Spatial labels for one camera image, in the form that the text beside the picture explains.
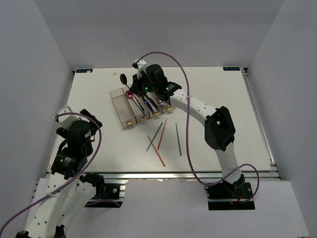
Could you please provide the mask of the iridescent blue knife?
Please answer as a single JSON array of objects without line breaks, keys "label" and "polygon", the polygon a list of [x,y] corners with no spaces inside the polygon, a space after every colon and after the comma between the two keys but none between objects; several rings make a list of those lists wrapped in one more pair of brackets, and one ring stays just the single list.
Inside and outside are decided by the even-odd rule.
[{"label": "iridescent blue knife", "polygon": [[152,108],[151,104],[149,103],[149,101],[144,96],[142,96],[142,99],[143,99],[145,105],[147,106],[149,112],[153,112],[153,108]]}]

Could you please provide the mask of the gold spoon purple handle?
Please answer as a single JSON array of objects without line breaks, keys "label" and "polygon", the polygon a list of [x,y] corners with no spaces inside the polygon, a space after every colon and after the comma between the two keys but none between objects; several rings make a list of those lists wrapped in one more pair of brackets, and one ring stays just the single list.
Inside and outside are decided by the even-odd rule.
[{"label": "gold spoon purple handle", "polygon": [[145,112],[143,107],[141,106],[141,104],[136,99],[133,98],[133,93],[131,93],[130,90],[127,90],[125,92],[125,95],[126,95],[127,99],[131,100],[138,107],[138,109],[141,111],[141,113]]}]

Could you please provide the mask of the black spoon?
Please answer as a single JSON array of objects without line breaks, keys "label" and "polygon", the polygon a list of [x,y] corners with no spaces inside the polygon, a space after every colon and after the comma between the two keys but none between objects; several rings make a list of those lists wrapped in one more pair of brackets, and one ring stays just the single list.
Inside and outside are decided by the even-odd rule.
[{"label": "black spoon", "polygon": [[123,85],[125,85],[125,86],[128,88],[128,90],[130,90],[130,87],[129,87],[128,84],[127,84],[127,77],[126,77],[126,75],[122,73],[119,78],[120,78],[121,83],[122,83]]}]

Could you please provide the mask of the black knife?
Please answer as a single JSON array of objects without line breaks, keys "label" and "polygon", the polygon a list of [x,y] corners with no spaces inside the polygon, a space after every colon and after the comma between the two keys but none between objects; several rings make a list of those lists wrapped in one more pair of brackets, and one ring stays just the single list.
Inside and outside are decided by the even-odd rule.
[{"label": "black knife", "polygon": [[155,107],[155,109],[156,109],[157,111],[159,111],[159,105],[158,105],[158,103],[157,103],[155,97],[153,96],[153,94],[150,92],[150,93],[148,93],[148,96],[149,96],[149,98],[150,98],[151,104]]}]

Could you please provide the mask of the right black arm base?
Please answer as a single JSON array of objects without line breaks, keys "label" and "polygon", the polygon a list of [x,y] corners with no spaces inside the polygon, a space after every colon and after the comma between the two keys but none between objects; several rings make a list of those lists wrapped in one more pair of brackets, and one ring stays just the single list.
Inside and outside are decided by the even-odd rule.
[{"label": "right black arm base", "polygon": [[216,186],[205,187],[208,198],[209,211],[242,211],[255,210],[251,184],[245,182],[236,193],[222,190],[225,186],[220,183]]}]

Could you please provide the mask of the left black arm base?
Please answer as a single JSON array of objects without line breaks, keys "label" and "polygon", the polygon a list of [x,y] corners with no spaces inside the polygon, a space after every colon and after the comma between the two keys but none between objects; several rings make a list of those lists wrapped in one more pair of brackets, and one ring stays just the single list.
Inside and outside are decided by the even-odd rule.
[{"label": "left black arm base", "polygon": [[123,203],[125,184],[106,180],[102,175],[86,173],[79,177],[81,184],[90,184],[93,197],[86,203],[88,208],[120,208]]}]

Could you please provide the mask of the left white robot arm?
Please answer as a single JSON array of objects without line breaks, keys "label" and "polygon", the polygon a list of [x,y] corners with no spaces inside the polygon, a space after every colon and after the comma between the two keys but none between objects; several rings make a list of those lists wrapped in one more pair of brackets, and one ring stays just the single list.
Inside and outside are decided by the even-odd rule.
[{"label": "left white robot arm", "polygon": [[88,110],[74,113],[64,106],[55,116],[59,124],[56,133],[61,142],[54,162],[45,197],[39,201],[39,208],[32,222],[18,238],[64,238],[75,216],[91,197],[99,198],[105,186],[89,179],[84,174],[93,162],[101,144],[96,149],[92,143],[95,135],[101,135],[103,124]]}]

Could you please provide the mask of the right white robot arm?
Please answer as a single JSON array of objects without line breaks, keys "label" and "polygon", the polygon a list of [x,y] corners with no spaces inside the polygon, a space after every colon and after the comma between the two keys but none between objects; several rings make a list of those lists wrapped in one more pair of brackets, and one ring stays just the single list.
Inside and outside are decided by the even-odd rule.
[{"label": "right white robot arm", "polygon": [[158,64],[148,65],[141,61],[132,66],[137,70],[133,75],[133,93],[138,96],[154,93],[161,101],[181,109],[204,126],[205,142],[216,152],[222,172],[220,182],[206,184],[205,188],[226,198],[240,194],[245,178],[234,152],[236,130],[228,108],[216,108],[187,95],[179,84],[168,81]]}]

